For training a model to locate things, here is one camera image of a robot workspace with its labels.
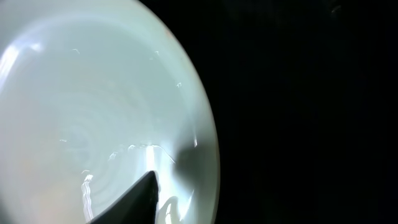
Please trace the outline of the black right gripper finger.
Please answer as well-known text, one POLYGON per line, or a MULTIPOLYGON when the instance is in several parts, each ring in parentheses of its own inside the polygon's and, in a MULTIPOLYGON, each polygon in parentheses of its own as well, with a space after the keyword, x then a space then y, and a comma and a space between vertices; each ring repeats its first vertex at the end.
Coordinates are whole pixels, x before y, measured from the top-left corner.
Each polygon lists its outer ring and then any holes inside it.
POLYGON ((154 224, 159 201, 156 172, 146 172, 90 224, 154 224))

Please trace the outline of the mint plate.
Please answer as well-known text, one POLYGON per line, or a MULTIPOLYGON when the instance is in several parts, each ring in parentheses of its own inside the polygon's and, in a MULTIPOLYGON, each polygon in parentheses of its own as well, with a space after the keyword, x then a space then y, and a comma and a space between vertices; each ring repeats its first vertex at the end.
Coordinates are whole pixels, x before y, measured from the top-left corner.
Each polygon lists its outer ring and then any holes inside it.
POLYGON ((156 223, 213 223, 215 122, 139 1, 1 2, 1 222, 93 223, 146 172, 156 223))

